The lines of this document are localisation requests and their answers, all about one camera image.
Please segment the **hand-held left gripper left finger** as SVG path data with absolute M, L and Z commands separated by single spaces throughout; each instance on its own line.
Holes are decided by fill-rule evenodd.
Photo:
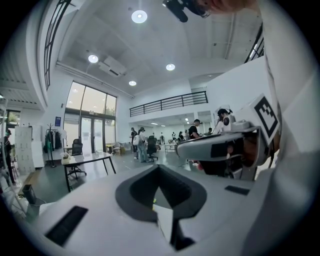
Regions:
M 111 174 L 79 186 L 49 206 L 34 222 L 45 235 L 72 207 L 88 211 L 58 254 L 70 256 L 166 256 L 174 253 L 157 224 L 128 216 L 116 202 L 116 188 L 148 165 Z

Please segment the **person's right hand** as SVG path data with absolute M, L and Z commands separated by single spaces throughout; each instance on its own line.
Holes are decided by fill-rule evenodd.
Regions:
M 243 163 L 247 167 L 251 167 L 257 156 L 258 142 L 256 136 L 246 137 L 243 141 Z

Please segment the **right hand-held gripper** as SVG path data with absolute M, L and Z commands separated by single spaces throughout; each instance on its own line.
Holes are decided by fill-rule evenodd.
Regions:
M 211 135 L 180 142 L 179 157 L 195 160 L 207 175 L 240 180 L 256 177 L 257 168 L 275 153 L 274 138 L 280 122 L 264 94 L 233 113 L 217 111 L 218 122 Z M 244 165 L 244 139 L 257 137 L 257 154 L 252 166 Z

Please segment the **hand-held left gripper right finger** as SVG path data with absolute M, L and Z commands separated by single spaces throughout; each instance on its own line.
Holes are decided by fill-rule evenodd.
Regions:
M 159 211 L 168 235 L 168 255 L 208 237 L 246 198 L 253 181 L 237 180 L 159 166 L 159 189 L 169 210 Z

